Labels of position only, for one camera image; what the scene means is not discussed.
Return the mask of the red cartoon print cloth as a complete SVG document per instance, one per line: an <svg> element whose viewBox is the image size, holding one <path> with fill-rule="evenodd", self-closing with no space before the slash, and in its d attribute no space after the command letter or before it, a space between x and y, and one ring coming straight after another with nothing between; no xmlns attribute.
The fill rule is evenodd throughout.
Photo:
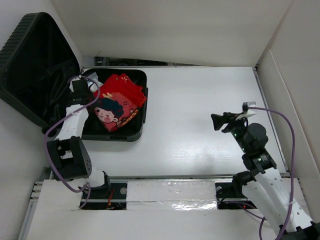
<svg viewBox="0 0 320 240"><path fill-rule="evenodd" d="M111 75L94 96L99 96L94 112L108 132L130 122L147 100L143 87L135 84L125 73Z"/></svg>

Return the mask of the white toiletry tube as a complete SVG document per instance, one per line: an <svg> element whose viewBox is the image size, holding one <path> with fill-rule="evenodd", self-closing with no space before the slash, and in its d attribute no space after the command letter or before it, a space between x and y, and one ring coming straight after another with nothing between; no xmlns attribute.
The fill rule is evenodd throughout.
<svg viewBox="0 0 320 240"><path fill-rule="evenodd" d="M103 85L103 83L99 81L99 77L96 72L90 74L88 78L92 80L92 82L87 82L88 88L92 93L97 91L98 88L100 88Z"/></svg>

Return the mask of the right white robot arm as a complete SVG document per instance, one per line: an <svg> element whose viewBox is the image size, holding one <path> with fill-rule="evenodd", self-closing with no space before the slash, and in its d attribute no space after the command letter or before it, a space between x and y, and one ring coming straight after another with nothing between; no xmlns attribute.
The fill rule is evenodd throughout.
<svg viewBox="0 0 320 240"><path fill-rule="evenodd" d="M293 189L286 189L277 164L265 148L269 140L265 127L249 123L245 112L212 114L211 119L214 130L231 133L243 151L246 171L233 176L232 193L255 205L278 240L318 240L319 223L295 200Z"/></svg>

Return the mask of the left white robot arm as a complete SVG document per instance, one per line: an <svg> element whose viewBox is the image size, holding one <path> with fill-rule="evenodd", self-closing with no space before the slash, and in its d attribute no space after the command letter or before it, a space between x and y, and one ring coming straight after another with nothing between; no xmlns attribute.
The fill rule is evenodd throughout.
<svg viewBox="0 0 320 240"><path fill-rule="evenodd" d="M56 180L74 193L91 192L100 198L111 194L110 178L104 171L94 171L92 161L82 140L89 107L98 97L88 83L98 83L87 76L74 76L67 81L70 89L65 117L44 134L45 151Z"/></svg>

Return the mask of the black hard-shell suitcase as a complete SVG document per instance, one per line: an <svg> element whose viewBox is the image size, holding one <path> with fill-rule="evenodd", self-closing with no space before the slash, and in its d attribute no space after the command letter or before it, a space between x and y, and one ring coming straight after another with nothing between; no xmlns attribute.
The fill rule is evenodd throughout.
<svg viewBox="0 0 320 240"><path fill-rule="evenodd" d="M137 69L81 70L55 20L46 12L23 16L0 52L0 97L43 131L66 115L68 80L97 74L105 82L125 74L147 95L147 75Z"/></svg>

